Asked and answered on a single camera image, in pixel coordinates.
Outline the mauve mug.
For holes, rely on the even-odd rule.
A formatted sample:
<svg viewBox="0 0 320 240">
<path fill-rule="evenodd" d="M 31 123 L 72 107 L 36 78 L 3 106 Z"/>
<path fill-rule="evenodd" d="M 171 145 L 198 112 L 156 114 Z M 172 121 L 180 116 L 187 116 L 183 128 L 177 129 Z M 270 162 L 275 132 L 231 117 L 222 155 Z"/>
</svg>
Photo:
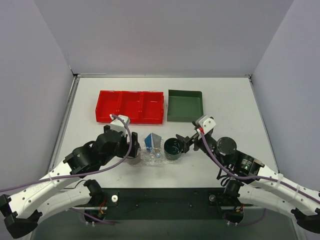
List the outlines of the mauve mug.
<svg viewBox="0 0 320 240">
<path fill-rule="evenodd" d="M 140 149 L 138 150 L 138 156 L 136 158 L 130 157 L 130 153 L 129 153 L 125 161 L 130 165 L 137 165 L 138 163 L 140 163 L 141 162 L 141 146 L 140 146 Z"/>
</svg>

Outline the blue toothpaste tube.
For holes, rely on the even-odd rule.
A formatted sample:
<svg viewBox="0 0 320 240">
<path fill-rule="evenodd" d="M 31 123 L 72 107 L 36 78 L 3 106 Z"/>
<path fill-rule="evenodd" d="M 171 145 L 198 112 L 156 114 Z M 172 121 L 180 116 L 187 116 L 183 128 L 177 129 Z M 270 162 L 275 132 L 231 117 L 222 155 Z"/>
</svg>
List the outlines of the blue toothpaste tube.
<svg viewBox="0 0 320 240">
<path fill-rule="evenodd" d="M 148 152 L 151 152 L 153 149 L 153 139 L 152 139 L 152 133 L 150 133 L 145 139 L 145 148 Z"/>
</svg>

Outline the clear textured holder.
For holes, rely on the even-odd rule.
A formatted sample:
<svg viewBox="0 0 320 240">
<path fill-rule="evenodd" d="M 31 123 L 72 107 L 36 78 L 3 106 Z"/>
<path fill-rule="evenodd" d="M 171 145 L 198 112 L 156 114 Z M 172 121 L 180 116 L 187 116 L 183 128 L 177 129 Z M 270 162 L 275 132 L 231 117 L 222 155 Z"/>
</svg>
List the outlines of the clear textured holder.
<svg viewBox="0 0 320 240">
<path fill-rule="evenodd" d="M 141 147 L 142 164 L 146 166 L 163 165 L 165 163 L 164 140 L 161 141 L 161 150 L 148 152 L 145 146 L 145 140 L 142 141 Z"/>
</svg>

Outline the dark green mug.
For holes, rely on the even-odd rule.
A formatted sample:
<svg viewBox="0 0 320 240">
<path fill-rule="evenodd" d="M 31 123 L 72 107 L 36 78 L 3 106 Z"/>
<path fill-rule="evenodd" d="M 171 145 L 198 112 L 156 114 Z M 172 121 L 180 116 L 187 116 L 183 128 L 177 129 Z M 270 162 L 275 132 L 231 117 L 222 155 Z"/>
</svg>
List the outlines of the dark green mug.
<svg viewBox="0 0 320 240">
<path fill-rule="evenodd" d="M 164 154 L 169 161 L 176 161 L 182 157 L 183 145 L 177 138 L 169 138 L 164 142 Z"/>
</svg>

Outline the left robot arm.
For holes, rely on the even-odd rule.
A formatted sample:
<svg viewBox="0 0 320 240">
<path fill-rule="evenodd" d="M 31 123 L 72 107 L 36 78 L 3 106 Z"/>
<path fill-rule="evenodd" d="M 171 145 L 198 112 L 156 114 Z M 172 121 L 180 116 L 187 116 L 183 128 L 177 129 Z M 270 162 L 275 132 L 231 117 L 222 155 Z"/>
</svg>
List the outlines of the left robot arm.
<svg viewBox="0 0 320 240">
<path fill-rule="evenodd" d="M 69 208 L 102 204 L 106 197 L 99 183 L 81 180 L 114 157 L 137 157 L 138 134 L 127 136 L 125 129 L 116 131 L 106 125 L 96 140 L 75 148 L 39 182 L 13 195 L 1 195 L 0 211 L 11 237 L 22 238 L 46 218 Z"/>
</svg>

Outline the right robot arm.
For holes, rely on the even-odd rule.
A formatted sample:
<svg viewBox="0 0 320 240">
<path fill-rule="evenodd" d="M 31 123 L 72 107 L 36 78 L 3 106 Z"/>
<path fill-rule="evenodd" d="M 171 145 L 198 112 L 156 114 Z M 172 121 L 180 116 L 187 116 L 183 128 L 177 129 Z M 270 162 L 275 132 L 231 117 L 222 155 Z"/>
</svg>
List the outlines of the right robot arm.
<svg viewBox="0 0 320 240">
<path fill-rule="evenodd" d="M 230 137 L 210 133 L 176 136 L 183 150 L 202 150 L 230 180 L 224 193 L 242 204 L 256 205 L 288 216 L 303 229 L 320 232 L 320 193 L 284 177 L 260 160 L 237 149 Z"/>
</svg>

